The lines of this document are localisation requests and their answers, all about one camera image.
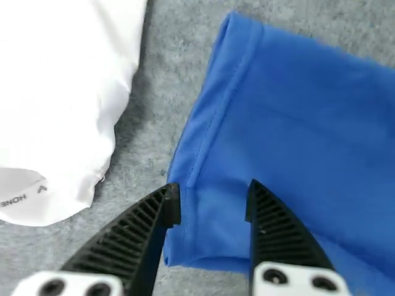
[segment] carpet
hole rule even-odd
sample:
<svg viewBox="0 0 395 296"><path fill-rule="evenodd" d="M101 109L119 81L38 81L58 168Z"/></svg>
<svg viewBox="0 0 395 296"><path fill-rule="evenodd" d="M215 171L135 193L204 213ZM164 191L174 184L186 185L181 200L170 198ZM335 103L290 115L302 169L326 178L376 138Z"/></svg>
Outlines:
<svg viewBox="0 0 395 296"><path fill-rule="evenodd" d="M141 66L93 206L46 228L0 221L0 295L36 271L61 267L109 221L165 183L212 43L231 10L395 67L392 0L149 0ZM247 280L161 264L154 295L185 294L247 295Z"/></svg>

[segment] white plastic bag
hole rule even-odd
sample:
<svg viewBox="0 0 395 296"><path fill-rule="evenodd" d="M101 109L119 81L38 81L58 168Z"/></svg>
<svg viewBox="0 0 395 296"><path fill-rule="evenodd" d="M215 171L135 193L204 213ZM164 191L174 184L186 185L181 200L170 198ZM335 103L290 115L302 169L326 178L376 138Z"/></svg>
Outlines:
<svg viewBox="0 0 395 296"><path fill-rule="evenodd" d="M91 205L139 63L146 0L0 1L0 219Z"/></svg>

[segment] fabric fold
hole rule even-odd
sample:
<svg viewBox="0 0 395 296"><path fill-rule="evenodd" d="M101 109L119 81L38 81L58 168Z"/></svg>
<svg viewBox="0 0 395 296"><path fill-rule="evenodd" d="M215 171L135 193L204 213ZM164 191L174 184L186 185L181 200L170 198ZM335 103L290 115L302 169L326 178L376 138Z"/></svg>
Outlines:
<svg viewBox="0 0 395 296"><path fill-rule="evenodd" d="M246 273L246 194L257 179L351 290L390 295L394 82L390 68L231 13L169 169L183 222L167 234L165 262Z"/></svg>

